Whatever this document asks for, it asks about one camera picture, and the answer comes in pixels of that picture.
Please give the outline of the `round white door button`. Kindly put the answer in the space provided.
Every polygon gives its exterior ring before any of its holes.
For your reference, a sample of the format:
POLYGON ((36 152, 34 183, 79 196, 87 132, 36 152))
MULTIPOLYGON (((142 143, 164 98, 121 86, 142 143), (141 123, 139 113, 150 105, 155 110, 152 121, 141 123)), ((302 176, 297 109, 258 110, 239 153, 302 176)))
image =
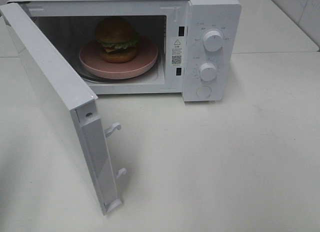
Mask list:
POLYGON ((196 91, 196 95, 199 98, 205 99, 205 98, 209 98, 211 95, 212 89, 209 86, 201 86, 199 88, 197 88, 196 91))

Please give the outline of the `white microwave door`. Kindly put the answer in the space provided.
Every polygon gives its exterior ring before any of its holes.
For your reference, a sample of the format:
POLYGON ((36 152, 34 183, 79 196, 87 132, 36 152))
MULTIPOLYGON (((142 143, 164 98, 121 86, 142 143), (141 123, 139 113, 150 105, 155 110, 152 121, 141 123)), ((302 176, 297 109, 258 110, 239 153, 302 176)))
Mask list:
POLYGON ((107 138, 121 125, 104 129, 97 95, 16 3, 2 5, 1 15, 40 106, 72 158, 103 214, 121 204, 107 138))

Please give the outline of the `pink round plate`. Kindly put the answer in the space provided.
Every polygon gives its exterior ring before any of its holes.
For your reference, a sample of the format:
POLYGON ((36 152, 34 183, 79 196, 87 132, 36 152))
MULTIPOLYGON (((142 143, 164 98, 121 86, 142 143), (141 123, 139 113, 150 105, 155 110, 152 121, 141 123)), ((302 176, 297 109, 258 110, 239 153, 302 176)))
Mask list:
POLYGON ((111 63, 100 55, 101 45, 91 41, 79 51, 79 60, 89 73, 104 79, 130 79, 144 74, 156 63, 159 50, 155 43, 143 37, 137 45, 137 55, 125 63, 111 63))

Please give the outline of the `burger with lettuce and cheese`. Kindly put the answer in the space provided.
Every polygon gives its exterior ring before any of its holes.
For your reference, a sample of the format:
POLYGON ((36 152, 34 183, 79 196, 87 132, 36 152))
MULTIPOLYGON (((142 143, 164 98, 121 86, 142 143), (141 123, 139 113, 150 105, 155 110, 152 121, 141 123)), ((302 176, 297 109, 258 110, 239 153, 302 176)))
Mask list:
POLYGON ((109 63, 126 63, 138 54, 139 34, 126 19, 107 17, 94 30, 100 56, 109 63))

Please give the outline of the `glass microwave turntable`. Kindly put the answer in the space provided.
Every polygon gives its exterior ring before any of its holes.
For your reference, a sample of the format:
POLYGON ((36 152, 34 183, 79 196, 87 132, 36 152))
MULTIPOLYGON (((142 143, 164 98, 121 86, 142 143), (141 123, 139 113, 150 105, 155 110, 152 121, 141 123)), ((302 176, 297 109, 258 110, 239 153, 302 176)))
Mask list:
POLYGON ((152 66, 151 69, 149 69, 147 72, 129 79, 105 79, 101 77, 97 77, 87 70, 83 68, 81 65, 81 70, 78 72, 78 74, 86 81, 89 81, 91 83, 100 83, 100 84, 122 84, 122 83, 157 83, 157 80, 163 80, 164 79, 164 71, 163 71, 163 60, 162 56, 158 56, 156 63, 152 66))

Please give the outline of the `lower white microwave knob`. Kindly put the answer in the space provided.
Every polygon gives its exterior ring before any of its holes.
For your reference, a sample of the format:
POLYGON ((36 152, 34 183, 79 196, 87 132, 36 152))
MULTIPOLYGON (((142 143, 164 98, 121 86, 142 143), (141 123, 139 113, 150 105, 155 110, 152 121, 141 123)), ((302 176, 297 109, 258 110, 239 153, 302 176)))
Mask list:
POLYGON ((199 76, 203 81, 211 81, 216 78, 218 74, 217 66, 213 63, 204 63, 199 67, 199 76))

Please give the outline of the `white microwave knob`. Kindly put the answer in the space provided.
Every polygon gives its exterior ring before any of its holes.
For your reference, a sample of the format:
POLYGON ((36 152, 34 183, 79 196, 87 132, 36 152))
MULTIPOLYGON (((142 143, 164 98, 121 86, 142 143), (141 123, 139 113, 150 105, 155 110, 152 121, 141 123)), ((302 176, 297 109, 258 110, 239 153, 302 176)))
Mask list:
POLYGON ((217 66, 213 63, 204 63, 199 67, 199 76, 203 81, 211 81, 216 78, 218 74, 217 66))
POLYGON ((224 43, 224 36, 222 31, 213 29, 205 32, 202 40, 204 48, 207 51, 215 52, 222 48, 224 43))

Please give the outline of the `white microwave oven body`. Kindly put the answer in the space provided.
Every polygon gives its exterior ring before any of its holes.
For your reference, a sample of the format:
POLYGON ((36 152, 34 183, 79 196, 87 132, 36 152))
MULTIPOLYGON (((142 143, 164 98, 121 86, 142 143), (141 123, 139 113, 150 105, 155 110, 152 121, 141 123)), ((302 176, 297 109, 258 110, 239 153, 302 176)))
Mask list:
POLYGON ((180 93, 185 101, 223 97, 242 9, 238 0, 9 0, 7 4, 11 3, 22 7, 77 74, 82 65, 79 51, 96 41, 95 28, 107 17, 126 19, 139 34, 139 43, 145 37, 156 44, 162 56, 163 80, 100 84, 78 74, 97 96, 180 93), (213 29, 222 31, 223 46, 209 52, 203 35, 213 29), (204 63, 217 66, 214 80, 200 79, 199 68, 204 63), (209 98, 197 96, 201 86, 211 87, 209 98))

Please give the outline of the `upper white microwave knob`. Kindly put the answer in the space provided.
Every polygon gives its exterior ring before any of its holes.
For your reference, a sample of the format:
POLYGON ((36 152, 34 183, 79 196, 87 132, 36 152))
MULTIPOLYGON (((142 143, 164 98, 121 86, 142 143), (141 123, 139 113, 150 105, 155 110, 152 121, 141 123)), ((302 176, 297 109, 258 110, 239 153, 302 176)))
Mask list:
POLYGON ((222 48, 224 43, 224 36, 222 31, 213 29, 205 32, 202 40, 204 48, 207 51, 215 52, 222 48))

